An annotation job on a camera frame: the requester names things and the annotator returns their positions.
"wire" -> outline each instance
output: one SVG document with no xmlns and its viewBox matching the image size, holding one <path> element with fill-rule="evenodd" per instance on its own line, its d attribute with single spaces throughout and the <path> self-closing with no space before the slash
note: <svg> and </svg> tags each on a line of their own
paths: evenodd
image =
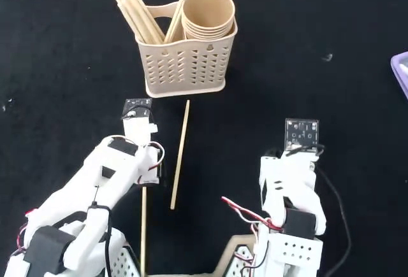
<svg viewBox="0 0 408 277">
<path fill-rule="evenodd" d="M 128 137 L 123 136 L 123 135 L 110 135 L 110 136 L 107 136 L 105 138 L 122 138 L 122 139 L 130 142 L 133 145 L 137 145 L 132 139 L 129 139 Z"/>
<path fill-rule="evenodd" d="M 228 198 L 225 197 L 225 196 L 222 196 L 221 199 L 222 199 L 224 202 L 226 202 L 231 208 L 233 208 L 233 209 L 235 210 L 235 212 L 238 213 L 238 215 L 240 216 L 240 218 L 241 218 L 242 220 L 244 220 L 245 222 L 251 223 L 251 224 L 252 224 L 252 223 L 259 223 L 259 222 L 261 222 L 261 223 L 265 224 L 265 225 L 266 225 L 268 228 L 270 228 L 270 229 L 274 229 L 274 230 L 276 230 L 276 231 L 281 230 L 280 227 L 274 226 L 274 224 L 272 223 L 272 221 L 271 221 L 270 218 L 263 218 L 263 217 L 261 217 L 260 215 L 256 214 L 255 212 L 253 212 L 253 211 L 251 211 L 251 210 L 248 210 L 247 208 L 241 207 L 240 205 L 236 204 L 235 202 L 231 201 L 230 199 L 228 199 Z M 243 211 L 244 213 L 250 215 L 251 217 L 255 218 L 256 220 L 248 220 L 248 219 L 246 219 L 246 218 L 242 215 L 242 212 L 241 212 L 241 211 Z"/>
<path fill-rule="evenodd" d="M 262 258 L 261 263 L 259 263 L 257 266 L 244 266 L 243 268 L 241 268 L 241 270 L 240 270 L 241 277 L 244 277 L 244 269 L 249 269 L 249 273 L 251 273 L 251 271 L 253 269 L 257 269 L 257 268 L 262 266 L 262 264 L 265 262 L 266 255 L 268 254 L 268 249 L 269 249 L 269 240 L 268 240 L 268 243 L 266 244 L 265 254 L 264 254 L 263 258 Z"/>
<path fill-rule="evenodd" d="M 350 254 L 350 251 L 351 251 L 352 242 L 351 242 L 351 235 L 350 235 L 349 225 L 348 225 L 347 219 L 346 219 L 346 214 L 344 213 L 344 205 L 343 205 L 343 202 L 342 202 L 342 198 L 341 198 L 339 192 L 337 191 L 337 189 L 334 187 L 332 182 L 327 177 L 327 175 L 318 166 L 316 166 L 316 170 L 318 171 L 320 176 L 325 180 L 326 184 L 328 185 L 328 187 L 331 189 L 331 191 L 334 193 L 335 197 L 337 198 L 337 202 L 338 202 L 339 208 L 340 208 L 340 214 L 342 215 L 342 219 L 343 219 L 344 230 L 346 231 L 346 236 L 347 236 L 347 248 L 346 248 L 346 251 L 344 252 L 341 259 L 331 269 L 329 269 L 326 272 L 326 274 L 324 275 L 325 277 L 329 277 L 332 274 L 334 274 L 339 269 L 339 267 L 342 266 L 343 263 L 346 261 L 347 257 Z"/>
<path fill-rule="evenodd" d="M 106 271 L 108 272 L 108 277 L 112 277 L 112 271 L 110 269 L 110 259 L 109 259 L 109 243 L 110 237 L 112 236 L 112 211 L 108 206 L 98 205 L 96 201 L 93 201 L 88 209 L 104 209 L 108 211 L 108 230 L 106 232 L 105 239 L 105 264 Z"/>
<path fill-rule="evenodd" d="M 293 150 L 290 150 L 286 156 L 292 156 L 293 154 L 299 153 L 300 151 L 304 151 L 304 150 L 311 150 L 313 148 L 317 148 L 320 149 L 320 151 L 318 151 L 316 153 L 316 156 L 320 156 L 321 154 L 323 154 L 324 149 L 326 148 L 324 145 L 304 145 L 304 146 L 299 146 L 298 148 L 294 148 Z"/>
<path fill-rule="evenodd" d="M 150 171 L 151 169 L 154 169 L 154 168 L 160 166 L 160 164 L 163 162 L 164 155 L 166 154 L 163 145 L 161 145 L 161 144 L 158 143 L 157 141 L 151 141 L 151 142 L 149 143 L 149 146 L 151 146 L 151 145 L 156 145 L 156 146 L 159 147 L 159 149 L 161 150 L 161 157 L 160 157 L 160 159 L 157 161 L 157 164 L 155 164 L 154 166 L 151 166 L 151 167 L 149 168 L 149 171 Z"/>
<path fill-rule="evenodd" d="M 18 250 L 23 248 L 23 246 L 21 245 L 21 237 L 23 233 L 26 231 L 26 229 L 27 229 L 27 223 L 23 224 L 23 226 L 21 226 L 20 230 L 18 231 L 17 240 L 16 240 Z"/>
<path fill-rule="evenodd" d="M 239 253 L 237 253 L 237 252 L 235 252 L 234 253 L 234 257 L 235 258 L 238 258 L 238 259 L 240 259 L 240 260 L 242 260 L 242 261 L 245 261 L 245 262 L 252 262 L 254 259 L 252 258 L 252 259 L 247 259 L 247 258 L 244 258 L 243 256 L 241 256 Z"/>
<path fill-rule="evenodd" d="M 130 112 L 133 111 L 133 110 L 137 110 L 138 108 L 144 108 L 145 110 L 148 110 L 149 114 L 152 115 L 152 117 L 153 117 L 152 109 L 151 109 L 149 106 L 137 104 L 137 105 L 133 105 L 132 107 L 130 107 L 130 109 L 128 109 L 127 111 L 125 111 L 125 112 L 122 114 L 122 116 L 121 116 L 120 119 L 121 119 L 121 120 L 124 120 L 124 119 L 127 119 L 127 118 L 132 118 L 132 116 L 128 116 L 128 113 L 130 113 Z"/>
</svg>

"basket handle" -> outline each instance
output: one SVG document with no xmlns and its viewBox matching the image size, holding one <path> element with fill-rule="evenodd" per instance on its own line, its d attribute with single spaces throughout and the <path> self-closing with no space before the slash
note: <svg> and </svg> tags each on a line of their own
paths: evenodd
<svg viewBox="0 0 408 277">
<path fill-rule="evenodd" d="M 153 18 L 168 17 L 173 18 L 178 2 L 173 2 L 159 6 L 146 6 Z"/>
</svg>

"purple container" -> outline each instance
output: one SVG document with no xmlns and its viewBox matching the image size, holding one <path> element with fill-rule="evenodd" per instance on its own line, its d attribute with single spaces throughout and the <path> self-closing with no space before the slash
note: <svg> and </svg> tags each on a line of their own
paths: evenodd
<svg viewBox="0 0 408 277">
<path fill-rule="evenodd" d="M 408 52 L 394 56 L 391 59 L 391 68 L 408 99 Z"/>
</svg>

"wooden chopstick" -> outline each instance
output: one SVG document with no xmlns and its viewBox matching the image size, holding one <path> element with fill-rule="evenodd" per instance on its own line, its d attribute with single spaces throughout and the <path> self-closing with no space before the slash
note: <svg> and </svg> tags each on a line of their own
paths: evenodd
<svg viewBox="0 0 408 277">
<path fill-rule="evenodd" d="M 179 27 L 181 13 L 182 13 L 182 5 L 184 0 L 178 0 L 176 10 L 174 12 L 174 16 L 171 20 L 170 26 L 168 28 L 166 38 L 164 39 L 164 43 L 171 43 L 174 38 L 174 35 Z"/>
<path fill-rule="evenodd" d="M 116 1 L 123 17 L 127 24 L 129 24 L 138 41 L 153 45 L 171 43 L 173 41 L 175 33 L 179 28 L 184 0 L 178 0 L 166 35 L 163 34 L 163 31 L 160 29 L 143 0 Z"/>
<path fill-rule="evenodd" d="M 146 276 L 146 221 L 147 221 L 147 187 L 142 188 L 142 225 L 140 231 L 140 277 Z"/>
<path fill-rule="evenodd" d="M 136 24 L 140 34 L 145 40 L 145 43 L 152 43 L 153 42 L 152 35 L 147 29 L 146 25 L 141 20 L 137 11 L 131 6 L 128 0 L 121 0 L 121 1 L 125 9 L 129 13 L 129 16 L 132 18 L 133 23 Z"/>
<path fill-rule="evenodd" d="M 136 24 L 133 23 L 132 18 L 129 16 L 128 11 L 125 9 L 124 5 L 122 4 L 121 0 L 116 0 L 117 6 L 119 7 L 120 11 L 122 12 L 123 17 L 125 18 L 127 24 L 129 24 L 130 28 L 132 29 L 133 33 L 135 34 L 136 38 L 141 41 L 145 42 L 142 35 L 140 34 Z"/>
<path fill-rule="evenodd" d="M 177 13 L 179 12 L 179 9 L 180 9 L 182 3 L 183 3 L 183 0 L 178 0 L 176 10 L 174 11 L 173 18 L 171 19 L 170 26 L 168 27 L 166 37 L 164 39 L 164 43 L 170 43 L 173 40 L 173 37 L 174 37 L 174 34 L 173 34 L 174 30 L 173 29 L 174 29 L 174 25 L 175 25 L 176 20 L 177 20 Z"/>
<path fill-rule="evenodd" d="M 143 2 L 143 0 L 136 0 L 140 6 L 143 9 L 143 12 L 145 13 L 146 17 L 150 20 L 150 23 L 152 24 L 153 28 L 156 30 L 158 36 L 160 37 L 160 42 L 162 43 L 164 40 L 164 33 L 161 30 L 161 28 L 159 27 L 159 25 L 157 24 L 156 20 L 154 19 L 154 17 L 152 16 L 151 12 L 149 11 L 149 9 L 146 7 L 146 4 Z"/>
<path fill-rule="evenodd" d="M 158 35 L 158 33 L 156 32 L 156 29 L 152 25 L 151 21 L 146 16 L 141 4 L 139 4 L 139 2 L 137 0 L 127 0 L 127 1 L 131 4 L 131 6 L 135 10 L 135 12 L 137 12 L 138 16 L 141 18 L 144 25 L 146 26 L 147 31 L 150 33 L 150 37 L 152 38 L 151 43 L 153 43 L 155 45 L 161 44 L 162 40 L 161 40 L 160 36 Z"/>
<path fill-rule="evenodd" d="M 182 157 L 183 157 L 184 140 L 186 138 L 187 122 L 189 120 L 189 111 L 190 111 L 190 100 L 187 100 L 186 110 L 184 111 L 183 126 L 182 126 L 182 129 L 181 129 L 180 146 L 178 147 L 178 155 L 177 155 L 176 172 L 175 172 L 175 176 L 174 176 L 173 192 L 171 193 L 171 203 L 170 203 L 170 209 L 171 210 L 174 210 L 174 208 L 176 207 L 177 187 L 179 186 L 181 161 L 182 161 Z"/>
</svg>

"black cable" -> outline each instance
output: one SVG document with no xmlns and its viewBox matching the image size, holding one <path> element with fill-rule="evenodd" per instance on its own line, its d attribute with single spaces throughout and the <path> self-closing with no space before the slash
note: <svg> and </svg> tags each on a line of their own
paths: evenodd
<svg viewBox="0 0 408 277">
<path fill-rule="evenodd" d="M 105 262 L 106 262 L 106 271 L 108 272 L 108 277 L 112 277 L 112 271 L 110 269 L 110 259 L 109 259 L 109 243 L 110 237 L 112 236 L 112 211 L 108 206 L 101 206 L 93 201 L 88 209 L 104 209 L 108 211 L 108 230 L 106 232 L 105 238 Z"/>
<path fill-rule="evenodd" d="M 331 189 L 331 191 L 334 193 L 334 195 L 337 198 L 337 202 L 339 204 L 339 208 L 340 208 L 340 213 L 342 215 L 342 219 L 343 219 L 343 224 L 344 224 L 344 230 L 346 231 L 346 236 L 347 236 L 347 248 L 346 251 L 344 252 L 343 256 L 341 257 L 341 259 L 331 268 L 329 269 L 326 274 L 324 274 L 324 277 L 330 277 L 331 275 L 333 275 L 340 266 L 343 265 L 343 263 L 346 261 L 347 257 L 350 254 L 351 251 L 351 246 L 352 246 L 352 242 L 351 242 L 351 235 L 350 235 L 350 229 L 349 226 L 347 224 L 347 219 L 346 219 L 346 214 L 344 213 L 344 206 L 343 206 L 343 202 L 342 202 L 342 198 L 340 197 L 339 192 L 337 191 L 337 189 L 334 187 L 334 185 L 332 184 L 332 182 L 329 180 L 329 178 L 327 177 L 327 175 L 318 167 L 316 166 L 316 170 L 318 171 L 318 173 L 320 174 L 320 176 L 325 180 L 326 184 L 329 186 L 329 188 Z"/>
<path fill-rule="evenodd" d="M 241 268 L 241 270 L 240 270 L 241 277 L 244 277 L 244 269 L 251 270 L 251 269 L 257 269 L 257 268 L 262 266 L 262 264 L 265 262 L 266 255 L 268 254 L 268 249 L 269 249 L 269 240 L 268 240 L 268 243 L 266 244 L 265 254 L 263 256 L 263 259 L 262 259 L 261 263 L 259 263 L 257 266 L 244 266 L 243 268 Z"/>
<path fill-rule="evenodd" d="M 300 146 L 298 148 L 295 148 L 293 150 L 290 150 L 286 156 L 291 156 L 293 154 L 299 153 L 300 151 L 304 151 L 304 150 L 311 150 L 313 148 L 317 148 L 320 149 L 320 151 L 318 151 L 316 153 L 316 156 L 320 156 L 321 154 L 323 154 L 324 149 L 326 148 L 324 145 L 304 145 L 304 146 Z"/>
<path fill-rule="evenodd" d="M 121 120 L 127 119 L 127 118 L 131 118 L 128 116 L 128 113 L 133 111 L 133 110 L 137 110 L 138 108 L 144 108 L 145 110 L 149 111 L 149 115 L 152 117 L 152 121 L 154 123 L 154 117 L 153 117 L 153 113 L 152 113 L 152 109 L 149 106 L 146 105 L 140 105 L 140 104 L 136 104 L 133 105 L 132 107 L 130 107 L 130 109 L 128 109 L 127 111 L 125 111 L 122 116 L 121 116 Z"/>
</svg>

